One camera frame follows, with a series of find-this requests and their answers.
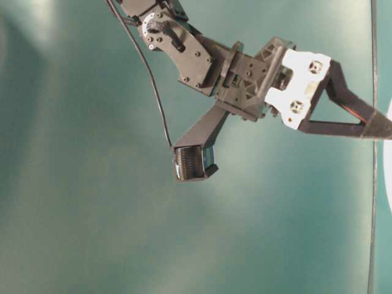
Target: white plastic part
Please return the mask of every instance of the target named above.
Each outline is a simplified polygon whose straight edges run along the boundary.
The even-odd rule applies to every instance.
[[[146,16],[145,20],[143,20],[143,25],[141,26],[142,31],[143,31],[143,36],[147,37],[148,35],[148,31],[147,31],[147,24],[150,20],[152,20],[155,16],[155,13],[151,13],[149,15]]]
[[[388,112],[388,118],[392,119],[392,101]],[[384,174],[386,194],[388,195],[392,211],[392,140],[384,141]]]
[[[331,58],[288,49],[282,65],[293,71],[292,78],[283,91],[271,87],[265,102],[281,113],[286,126],[297,130],[309,112],[317,87],[330,69]]]

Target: robotic arm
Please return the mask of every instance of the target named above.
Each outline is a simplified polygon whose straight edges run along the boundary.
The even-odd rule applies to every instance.
[[[229,48],[196,30],[178,0],[116,1],[127,17],[107,0],[112,12],[136,26],[151,51],[169,55],[180,83],[215,97],[214,106],[171,146],[178,181],[217,171],[213,146],[230,113],[253,122],[280,114],[287,127],[309,134],[392,139],[392,122],[348,89],[341,65],[328,56],[296,51],[295,44],[274,37],[252,57],[241,42]],[[324,90],[360,123],[312,121]]]

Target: black cable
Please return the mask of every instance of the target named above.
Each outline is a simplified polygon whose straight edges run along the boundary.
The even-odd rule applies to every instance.
[[[138,53],[139,56],[140,56],[141,61],[143,61],[143,64],[145,65],[145,67],[146,67],[146,69],[147,69],[147,71],[148,71],[149,79],[150,79],[150,82],[151,82],[151,84],[152,84],[152,86],[153,86],[153,90],[154,90],[155,97],[156,97],[156,99],[157,99],[158,109],[159,109],[159,112],[160,112],[160,116],[161,116],[161,118],[162,118],[162,124],[163,124],[163,127],[164,127],[165,138],[166,138],[166,141],[167,141],[167,143],[168,143],[168,145],[169,145],[169,147],[170,147],[170,149],[171,149],[171,148],[172,148],[172,141],[170,141],[170,136],[169,136],[169,133],[168,133],[168,130],[167,130],[167,123],[166,123],[165,112],[164,112],[164,109],[163,109],[163,107],[162,107],[162,103],[161,103],[161,101],[160,101],[160,97],[159,97],[157,85],[156,85],[156,83],[155,83],[155,79],[154,79],[153,72],[151,71],[151,68],[150,68],[150,66],[148,65],[148,62],[147,62],[147,60],[146,60],[146,58],[145,58],[143,52],[141,51],[141,49],[140,49],[140,47],[139,47],[139,44],[136,42],[135,37],[132,35],[130,29],[129,29],[129,28],[127,27],[127,25],[125,24],[124,19],[122,18],[122,16],[121,16],[120,13],[118,12],[117,7],[114,5],[113,0],[106,0],[106,2],[107,2],[107,4],[109,4],[109,6],[110,6],[112,12],[114,12],[116,18],[120,21],[120,23],[121,23],[122,26],[124,27],[125,31],[127,32],[127,35],[128,35],[128,37],[129,37],[129,39],[130,39],[130,40],[132,41],[132,43],[134,44],[134,46],[135,46],[135,48],[136,48],[136,50],[137,50],[137,53]]]

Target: teal backdrop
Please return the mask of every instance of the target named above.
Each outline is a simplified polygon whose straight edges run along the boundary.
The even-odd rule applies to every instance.
[[[390,103],[392,103],[392,34],[390,29],[392,2],[381,0],[378,6],[379,109],[386,113]],[[388,205],[385,181],[392,181],[392,178],[385,178],[383,163],[383,144],[380,142],[375,240],[375,292],[389,294],[392,292],[392,214]]]
[[[370,1],[181,2],[250,55],[279,36],[332,56],[372,103]],[[371,141],[230,117],[219,172],[175,183],[148,76],[103,1],[1,0],[0,17],[0,293],[367,292]],[[142,47],[179,138],[214,100]],[[315,117],[352,120],[326,97]]]

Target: green wall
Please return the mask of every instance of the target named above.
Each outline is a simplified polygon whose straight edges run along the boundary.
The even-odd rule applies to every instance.
[[[182,4],[251,55],[277,35],[332,56],[372,102],[369,1]],[[0,11],[0,293],[366,293],[371,141],[230,117],[219,172],[176,184],[148,76],[103,1]],[[213,99],[143,49],[178,138]],[[348,117],[326,99],[315,115]]]

